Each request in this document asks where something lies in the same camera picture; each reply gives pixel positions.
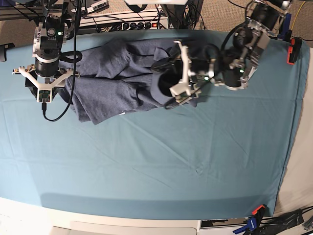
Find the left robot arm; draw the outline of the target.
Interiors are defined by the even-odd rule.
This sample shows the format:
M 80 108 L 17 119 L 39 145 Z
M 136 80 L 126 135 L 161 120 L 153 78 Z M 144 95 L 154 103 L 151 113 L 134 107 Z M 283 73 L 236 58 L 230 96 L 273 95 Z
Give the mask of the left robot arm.
M 207 44 L 203 57 L 197 58 L 187 45 L 176 41 L 179 51 L 154 63 L 152 70 L 174 76 L 169 92 L 178 104 L 199 97 L 208 82 L 235 91 L 245 89 L 275 25 L 283 22 L 291 4 L 291 0 L 251 0 L 245 7 L 244 22 L 227 34 L 220 48 Z

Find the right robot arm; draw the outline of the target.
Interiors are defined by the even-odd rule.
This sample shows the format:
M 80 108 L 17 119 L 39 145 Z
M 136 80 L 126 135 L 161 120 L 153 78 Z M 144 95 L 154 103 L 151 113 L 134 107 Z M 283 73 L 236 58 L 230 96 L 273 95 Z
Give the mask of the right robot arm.
M 76 32 L 76 14 L 71 11 L 68 0 L 44 0 L 45 20 L 35 28 L 32 57 L 35 63 L 12 71 L 25 77 L 28 87 L 37 102 L 50 103 L 58 90 L 65 86 L 69 77 L 79 77 L 73 69 L 62 69 L 59 62 L 73 63 L 82 59 L 76 50 L 61 52 L 62 45 Z

